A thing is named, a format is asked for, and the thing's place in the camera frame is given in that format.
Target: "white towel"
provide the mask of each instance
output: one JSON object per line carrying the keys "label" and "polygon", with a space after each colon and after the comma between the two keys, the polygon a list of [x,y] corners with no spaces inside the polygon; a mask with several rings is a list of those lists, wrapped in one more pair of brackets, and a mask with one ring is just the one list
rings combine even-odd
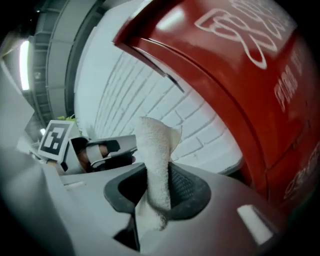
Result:
{"label": "white towel", "polygon": [[135,127],[136,146],[147,169],[147,190],[135,208],[138,236],[166,227],[165,213],[171,209],[168,162],[180,142],[182,127],[140,117]]}

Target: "white cloth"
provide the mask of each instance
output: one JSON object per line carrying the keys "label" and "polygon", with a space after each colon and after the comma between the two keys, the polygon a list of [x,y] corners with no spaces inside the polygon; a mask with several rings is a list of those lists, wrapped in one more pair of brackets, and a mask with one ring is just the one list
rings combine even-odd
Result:
{"label": "white cloth", "polygon": [[147,190],[135,208],[138,236],[166,227],[165,212],[171,209],[168,162],[180,142],[182,127],[140,117],[135,127],[136,146],[147,169]]}

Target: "towel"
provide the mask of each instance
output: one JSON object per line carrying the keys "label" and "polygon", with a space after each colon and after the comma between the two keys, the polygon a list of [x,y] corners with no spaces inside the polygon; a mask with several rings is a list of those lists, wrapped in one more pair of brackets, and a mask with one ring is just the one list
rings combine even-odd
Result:
{"label": "towel", "polygon": [[174,129],[150,117],[139,117],[136,122],[136,146],[147,169],[147,190],[135,208],[139,238],[167,225],[166,212],[171,209],[168,163],[181,135],[182,127]]}

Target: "white brick wall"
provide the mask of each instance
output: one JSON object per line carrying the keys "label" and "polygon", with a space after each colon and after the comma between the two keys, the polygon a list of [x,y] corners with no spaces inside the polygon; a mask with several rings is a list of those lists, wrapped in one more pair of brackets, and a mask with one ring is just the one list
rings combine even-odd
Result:
{"label": "white brick wall", "polygon": [[[112,28],[107,23],[105,27],[102,24],[99,26],[97,36]],[[97,58],[103,57],[101,55],[111,55],[119,50],[108,40],[95,42],[93,39],[91,44],[89,48],[98,50],[101,44],[107,52],[86,56],[84,64],[90,61],[95,63]],[[115,54],[112,56],[104,57],[106,72],[95,77],[96,83],[78,86],[76,102],[82,102],[77,97],[83,97],[83,101],[91,100],[92,106],[99,102],[93,108],[90,108],[90,102],[87,108],[81,104],[75,105],[76,115],[81,117],[77,123],[82,129],[91,130],[96,138],[129,135],[134,133],[135,120],[139,116],[148,116],[170,127],[182,126],[182,140],[172,154],[174,161],[215,173],[238,163],[242,154],[234,138],[219,116],[191,86],[183,80],[178,81],[184,84],[185,93],[182,93],[168,78],[161,77],[129,54],[123,52],[118,57]],[[94,74],[87,70],[81,72],[82,76],[85,73],[86,76]],[[94,86],[101,87],[95,88],[100,94],[92,94]]]}

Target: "ceiling light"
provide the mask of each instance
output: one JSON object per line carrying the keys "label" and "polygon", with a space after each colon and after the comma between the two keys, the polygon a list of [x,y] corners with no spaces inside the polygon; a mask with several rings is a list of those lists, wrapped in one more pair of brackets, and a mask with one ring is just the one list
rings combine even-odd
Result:
{"label": "ceiling light", "polygon": [[19,70],[22,90],[29,90],[29,78],[28,78],[28,51],[29,41],[24,41],[20,46],[19,55]]}

